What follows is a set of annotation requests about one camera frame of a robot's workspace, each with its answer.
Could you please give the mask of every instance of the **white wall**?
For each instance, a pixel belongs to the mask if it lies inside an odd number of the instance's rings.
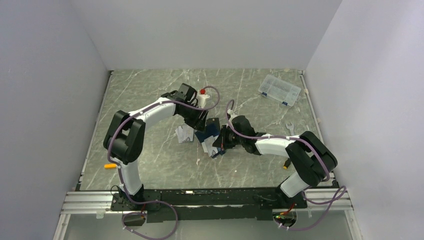
[[[70,1],[0,1],[0,239],[53,238],[107,76]]]
[[[305,69],[342,0],[73,0],[108,69]]]
[[[423,239],[424,3],[344,0],[307,69],[364,239]]]

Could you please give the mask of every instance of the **wall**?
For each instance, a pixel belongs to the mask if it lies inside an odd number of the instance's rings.
[[[53,238],[107,76],[69,1],[0,1],[0,239]]]
[[[422,239],[424,3],[344,0],[307,69],[364,239]]]
[[[73,0],[108,69],[305,69],[342,0]]]

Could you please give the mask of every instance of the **plastic box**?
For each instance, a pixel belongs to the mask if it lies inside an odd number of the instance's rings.
[[[298,99],[301,88],[268,74],[260,85],[259,92],[263,96],[271,97],[286,106],[293,106]]]

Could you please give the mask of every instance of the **metal wrench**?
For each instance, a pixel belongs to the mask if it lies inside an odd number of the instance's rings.
[[[295,125],[292,122],[290,122],[290,125],[286,123],[285,127],[290,130],[290,136],[295,135]]]

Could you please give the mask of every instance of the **gray marble tabletop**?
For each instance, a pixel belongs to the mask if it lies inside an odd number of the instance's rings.
[[[262,97],[258,88],[264,78],[274,75],[299,86],[302,91],[294,106]],[[114,113],[140,109],[158,97],[178,90],[182,83],[201,89],[212,85],[219,89],[221,101],[209,111],[225,123],[225,106],[235,99],[235,113],[245,115],[257,132],[290,135],[286,123],[294,124],[294,133],[317,134],[304,86],[295,69],[143,69],[112,72],[98,126],[83,173],[81,190],[108,190],[119,184],[116,169],[104,169],[107,151],[102,143]],[[211,101],[216,94],[208,90]],[[274,187],[294,171],[283,169],[286,158],[253,155],[237,146],[213,159],[204,153],[195,138],[178,143],[175,129],[184,123],[180,116],[169,117],[151,127],[144,136],[143,152],[138,158],[141,182],[146,189]]]

